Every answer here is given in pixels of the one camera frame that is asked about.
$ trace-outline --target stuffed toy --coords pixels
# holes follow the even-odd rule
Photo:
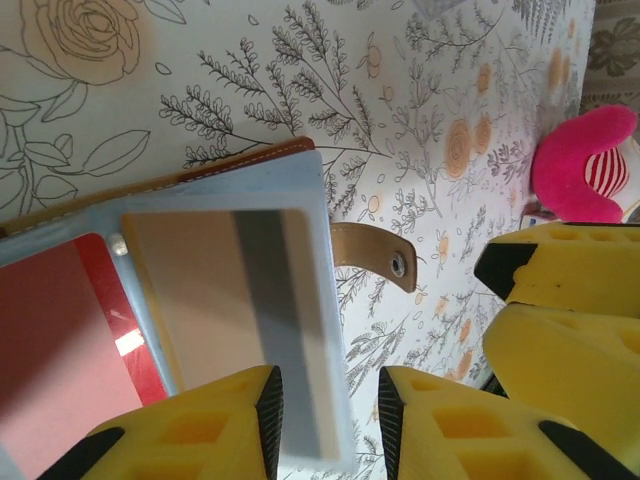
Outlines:
[[[622,222],[640,199],[637,120],[629,108],[607,105],[549,134],[532,168],[542,205],[565,222]]]

